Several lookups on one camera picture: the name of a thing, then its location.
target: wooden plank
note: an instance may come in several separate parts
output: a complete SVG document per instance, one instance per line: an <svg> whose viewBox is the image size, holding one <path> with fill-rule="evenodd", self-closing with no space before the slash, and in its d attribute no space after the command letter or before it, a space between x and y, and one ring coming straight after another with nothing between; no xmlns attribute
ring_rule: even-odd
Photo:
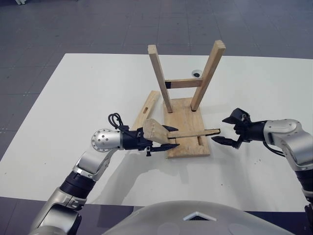
<svg viewBox="0 0 313 235"><path fill-rule="evenodd" d="M154 119L147 119L143 123L143 137L147 140L158 142L158 143L170 143L167 138L169 133L160 123Z"/></svg>
<svg viewBox="0 0 313 235"><path fill-rule="evenodd" d="M161 93L162 93L162 96L164 99L164 103L166 105L166 110L168 113L172 113L173 109L171 106L171 100L170 100L170 97L168 95L168 91L167 91L166 86L165 86L164 74L162 71L160 59L158 57L156 45L148 45L148 54L149 54L153 69L154 69L155 74L156 74L156 79L157 79L158 85L160 86L160 90L161 90Z"/></svg>
<svg viewBox="0 0 313 235"><path fill-rule="evenodd" d="M193 111L196 111L198 109L200 102L205 94L205 91L213 77L215 69L219 64L219 61L225 51L225 48L226 47L221 40L215 41L209 59L207 60L202 73L201 77L203 79L202 85L196 89L194 97L192 98L191 101L191 109Z"/></svg>
<svg viewBox="0 0 313 235"><path fill-rule="evenodd" d="M142 106L140 113L138 114L135 123L133 124L131 130L137 130L138 128L142 127L144 121L150 117L150 114L160 97L160 92L158 91L151 91L146 102Z"/></svg>
<svg viewBox="0 0 313 235"><path fill-rule="evenodd" d="M201 84L202 79L199 78L165 80L165 86L167 89L200 87Z"/></svg>
<svg viewBox="0 0 313 235"><path fill-rule="evenodd" d="M186 138L186 137L194 137L194 136L212 136L218 135L221 133L220 129L210 129L203 131L190 131L190 132L181 132L181 131L173 131L167 134L167 138Z"/></svg>
<svg viewBox="0 0 313 235"><path fill-rule="evenodd" d="M173 112L169 114L164 108L164 124L173 126L181 132L203 131L204 124L200 109L193 112L190 109L192 98L172 99ZM187 137L171 139L171 143L180 145L167 151L168 158L202 157L210 155L206 137Z"/></svg>

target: white table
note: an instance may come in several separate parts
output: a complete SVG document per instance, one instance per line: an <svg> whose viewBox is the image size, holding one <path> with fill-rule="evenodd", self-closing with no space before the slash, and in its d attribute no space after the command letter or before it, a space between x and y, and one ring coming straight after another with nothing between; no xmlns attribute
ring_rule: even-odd
<svg viewBox="0 0 313 235"><path fill-rule="evenodd" d="M190 78L207 56L161 55L165 79ZM70 173L91 135L119 112L132 125L147 95L158 90L148 55L66 54L0 162L0 196L46 200ZM171 98L192 97L174 89ZM313 61L224 56L201 103L206 128L237 138L222 123L240 107L252 121L293 118L312 134ZM162 100L153 118L163 122ZM209 138L211 155L166 160L165 153L118 151L88 203L145 206L202 200L245 211L301 212L307 203L286 159L261 142L239 150Z"/></svg>

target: black cable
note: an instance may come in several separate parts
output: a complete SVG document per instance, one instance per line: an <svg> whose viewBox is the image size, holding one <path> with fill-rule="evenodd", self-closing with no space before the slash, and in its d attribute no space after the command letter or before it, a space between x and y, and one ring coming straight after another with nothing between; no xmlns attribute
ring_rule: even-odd
<svg viewBox="0 0 313 235"><path fill-rule="evenodd" d="M283 153L282 151L278 151L278 150L276 150L276 149L273 149L273 148L269 147L269 145L268 145L265 141L263 142L263 145L264 145L269 151L271 151L271 152L273 152L273 153L275 153L275 154L277 154L277 155L279 155L279 156L285 157L285 155L284 155L284 153Z"/></svg>
<svg viewBox="0 0 313 235"><path fill-rule="evenodd" d="M110 114L110 115L108 116L108 120L109 120L109 123L110 123L115 129L119 129L119 126L123 126L123 121L122 121L121 115L118 114L118 113Z"/></svg>
<svg viewBox="0 0 313 235"><path fill-rule="evenodd" d="M114 113L114 114L110 114L108 116L108 120L109 123L115 128L115 129L119 129L121 131L121 133L126 134L130 137L132 137L133 139L136 139L136 137L134 137L133 135L131 135L129 133L128 130L124 129L122 126L124 126L121 115L118 113Z"/></svg>

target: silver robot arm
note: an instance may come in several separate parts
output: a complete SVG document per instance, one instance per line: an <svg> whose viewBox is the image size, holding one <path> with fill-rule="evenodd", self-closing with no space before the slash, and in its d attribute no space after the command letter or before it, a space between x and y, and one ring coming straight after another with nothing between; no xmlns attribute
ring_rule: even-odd
<svg viewBox="0 0 313 235"><path fill-rule="evenodd" d="M302 185L309 202L313 202L313 137L293 119L267 121L264 125L267 144L282 149Z"/></svg>
<svg viewBox="0 0 313 235"><path fill-rule="evenodd" d="M223 145L239 148L242 142L262 141L271 152L286 157L302 185L302 191L310 202L305 207L310 224L313 223L313 137L293 119L251 122L250 115L237 108L223 122L234 124L237 141L217 136L212 140ZM275 145L278 151L269 147Z"/></svg>
<svg viewBox="0 0 313 235"><path fill-rule="evenodd" d="M120 131L101 129L91 138L90 148L75 164L72 172L57 187L31 226L29 235L74 235L81 222L78 211L100 179L118 149L122 149Z"/></svg>
<svg viewBox="0 0 313 235"><path fill-rule="evenodd" d="M153 147L153 142L143 137L142 127L130 131L129 126L123 125L118 113L110 114L108 119L117 130L101 129L92 135L89 149L38 213L29 235L75 235L82 219L78 211L86 203L88 194L118 149L146 150L147 156L151 156L151 152L166 151L179 145L162 144ZM170 126L164 127L168 131L177 130Z"/></svg>

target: wooden stick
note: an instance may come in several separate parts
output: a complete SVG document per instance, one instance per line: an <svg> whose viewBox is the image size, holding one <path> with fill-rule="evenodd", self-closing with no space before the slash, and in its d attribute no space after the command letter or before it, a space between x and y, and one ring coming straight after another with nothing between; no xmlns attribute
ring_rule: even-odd
<svg viewBox="0 0 313 235"><path fill-rule="evenodd" d="M211 135L218 135L219 133L221 133L220 129L189 131L189 132L173 131L167 134L167 138L174 139L174 138L186 138L186 137L194 137L194 136L211 136Z"/></svg>
<svg viewBox="0 0 313 235"><path fill-rule="evenodd" d="M148 54L150 56L152 66L156 74L158 85L160 86L160 90L164 99L164 103L166 105L167 112L172 113L173 109L172 109L170 97L168 95L168 92L165 86L164 75L163 75L160 59L158 57L156 45L148 45Z"/></svg>
<svg viewBox="0 0 313 235"><path fill-rule="evenodd" d="M165 80L165 86L167 89L200 87L201 84L202 84L202 79L198 79L198 78Z"/></svg>
<svg viewBox="0 0 313 235"><path fill-rule="evenodd" d="M146 102L142 106L140 113L138 114L135 123L133 124L131 130L137 130L138 128L142 127L144 121L150 117L150 114L160 97L160 92L158 91L151 91Z"/></svg>
<svg viewBox="0 0 313 235"><path fill-rule="evenodd" d="M200 105L200 102L204 96L204 93L209 86L209 83L213 77L213 74L215 72L215 69L217 65L219 64L219 61L225 51L225 45L221 40L215 41L213 48L211 50L209 59L206 62L206 65L204 67L203 73L202 73L202 85L201 87L198 87L196 89L196 92L194 94L194 97L191 101L191 109L192 111L196 111Z"/></svg>
<svg viewBox="0 0 313 235"><path fill-rule="evenodd" d="M169 133L160 123L154 119L145 120L143 123L143 137L147 140L158 142L161 144L170 143L167 138Z"/></svg>

